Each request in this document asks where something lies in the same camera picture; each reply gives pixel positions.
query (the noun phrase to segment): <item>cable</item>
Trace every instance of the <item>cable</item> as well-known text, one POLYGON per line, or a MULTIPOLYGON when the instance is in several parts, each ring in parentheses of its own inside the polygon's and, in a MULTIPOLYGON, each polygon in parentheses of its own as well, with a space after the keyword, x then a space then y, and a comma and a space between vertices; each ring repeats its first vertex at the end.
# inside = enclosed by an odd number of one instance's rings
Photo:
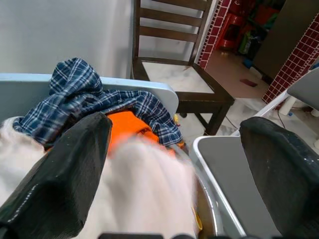
POLYGON ((280 119, 281 124, 283 125, 284 129, 286 129, 286 126, 284 125, 284 122, 281 120, 280 115, 279 115, 279 110, 277 111, 278 117, 280 119))
POLYGON ((230 119, 229 119, 227 116, 225 116, 225 117, 226 117, 226 119, 230 122, 230 124, 231 124, 232 126, 234 126, 235 129, 238 129, 238 128, 232 123, 232 121, 230 121, 230 119))

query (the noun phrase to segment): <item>blue checkered fabric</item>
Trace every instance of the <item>blue checkered fabric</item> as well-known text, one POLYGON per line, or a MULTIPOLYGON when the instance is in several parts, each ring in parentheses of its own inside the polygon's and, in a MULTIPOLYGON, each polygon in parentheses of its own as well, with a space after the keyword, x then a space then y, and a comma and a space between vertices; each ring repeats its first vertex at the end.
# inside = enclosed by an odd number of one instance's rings
POLYGON ((94 112, 122 110, 132 111, 147 123, 161 144, 167 146, 182 140, 170 114, 154 95, 145 91, 103 91, 100 76, 79 58, 57 64, 49 96, 25 117, 17 118, 13 128, 44 144, 56 139, 70 118, 77 121, 94 112))

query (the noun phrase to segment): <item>dark brown chair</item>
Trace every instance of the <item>dark brown chair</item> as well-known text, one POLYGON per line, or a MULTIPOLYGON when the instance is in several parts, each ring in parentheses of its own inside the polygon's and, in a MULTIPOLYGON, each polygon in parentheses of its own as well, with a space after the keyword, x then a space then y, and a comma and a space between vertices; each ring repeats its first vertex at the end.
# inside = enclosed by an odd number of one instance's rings
POLYGON ((179 69, 182 67, 182 70, 179 70, 179 72, 182 74, 181 77, 183 77, 183 74, 185 76, 185 71, 189 71, 187 73, 188 77, 194 80, 194 82, 195 78, 200 81, 200 84, 196 85, 196 87, 193 87, 193 89, 179 91, 178 89, 174 88, 172 84, 168 83, 176 91, 179 99, 177 113, 195 113, 195 115, 205 127, 205 133, 214 135, 217 133, 223 119, 226 116, 226 113, 228 112, 229 107, 233 104, 234 99, 208 73, 206 73, 203 69, 201 69, 197 64, 194 63, 212 0, 154 1, 201 10, 203 11, 202 18, 142 8, 141 0, 135 0, 132 77, 137 80, 163 82, 159 79, 153 79, 152 74, 146 67, 146 65, 150 63, 176 65, 179 67, 179 69), (198 31, 197 34, 193 34, 162 28, 142 26, 140 25, 141 17, 190 25, 198 27, 198 31), (193 42, 193 49, 189 61, 140 57, 140 35, 193 42), (203 113, 212 113, 212 117, 210 118, 209 122, 206 122, 205 119, 200 115, 203 113))

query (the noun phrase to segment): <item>orange cloth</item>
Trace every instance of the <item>orange cloth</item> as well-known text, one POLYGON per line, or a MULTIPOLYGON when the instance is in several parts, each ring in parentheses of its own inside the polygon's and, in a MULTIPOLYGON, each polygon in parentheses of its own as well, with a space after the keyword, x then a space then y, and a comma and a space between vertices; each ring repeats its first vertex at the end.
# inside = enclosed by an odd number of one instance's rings
POLYGON ((131 111, 110 114, 108 118, 113 123, 109 151, 112 151, 121 139, 127 139, 136 135, 144 136, 155 143, 159 142, 159 138, 152 133, 151 127, 137 118, 131 111))

